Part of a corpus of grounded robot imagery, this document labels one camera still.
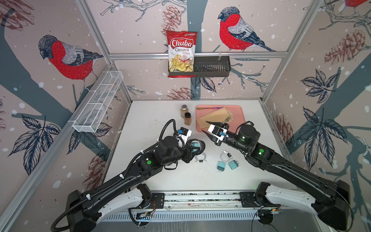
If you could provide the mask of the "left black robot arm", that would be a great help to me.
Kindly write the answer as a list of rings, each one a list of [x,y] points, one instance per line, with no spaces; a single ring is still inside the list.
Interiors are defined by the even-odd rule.
[[[185,128],[174,127],[173,135],[164,137],[170,124],[175,125],[175,120],[169,120],[158,141],[135,155],[123,172],[91,190],[70,193],[65,212],[51,224],[50,230],[91,232],[102,220],[120,210],[148,207],[153,194],[144,182],[180,160],[190,163],[205,150],[204,141],[182,139],[187,134]]]

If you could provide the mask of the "clear pouch black zipper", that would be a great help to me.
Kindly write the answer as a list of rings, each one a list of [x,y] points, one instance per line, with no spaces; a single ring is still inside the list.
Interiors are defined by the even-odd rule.
[[[191,139],[186,145],[189,147],[191,155],[194,156],[202,154],[206,147],[205,142],[198,139]]]

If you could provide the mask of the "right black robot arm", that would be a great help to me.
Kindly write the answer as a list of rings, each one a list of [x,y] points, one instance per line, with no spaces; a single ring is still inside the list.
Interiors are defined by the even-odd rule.
[[[205,134],[217,146],[224,143],[240,151],[254,167],[299,187],[289,190],[262,182],[255,192],[260,205],[269,202],[306,211],[338,232],[348,232],[353,226],[350,186],[341,180],[334,182],[310,173],[259,143],[260,133],[251,121],[241,124],[236,132],[229,131],[227,123],[210,122]]]

